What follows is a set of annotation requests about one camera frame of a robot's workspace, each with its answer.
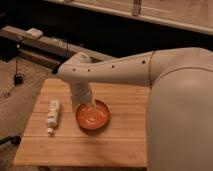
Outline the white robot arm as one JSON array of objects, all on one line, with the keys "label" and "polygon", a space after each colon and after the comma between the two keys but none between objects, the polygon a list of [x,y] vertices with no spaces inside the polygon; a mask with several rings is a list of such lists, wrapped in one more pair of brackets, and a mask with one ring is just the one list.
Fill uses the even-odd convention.
[{"label": "white robot arm", "polygon": [[97,63],[78,52],[57,76],[75,104],[92,100],[91,82],[149,87],[148,171],[213,171],[213,51],[156,50]]}]

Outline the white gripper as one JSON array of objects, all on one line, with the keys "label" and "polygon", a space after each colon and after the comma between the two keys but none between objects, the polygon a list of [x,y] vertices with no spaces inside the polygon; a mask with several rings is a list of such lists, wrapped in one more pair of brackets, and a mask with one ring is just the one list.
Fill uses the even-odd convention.
[{"label": "white gripper", "polygon": [[87,104],[93,110],[96,109],[96,101],[92,99],[92,90],[88,83],[70,84],[69,88],[73,110],[76,110],[80,104]]}]

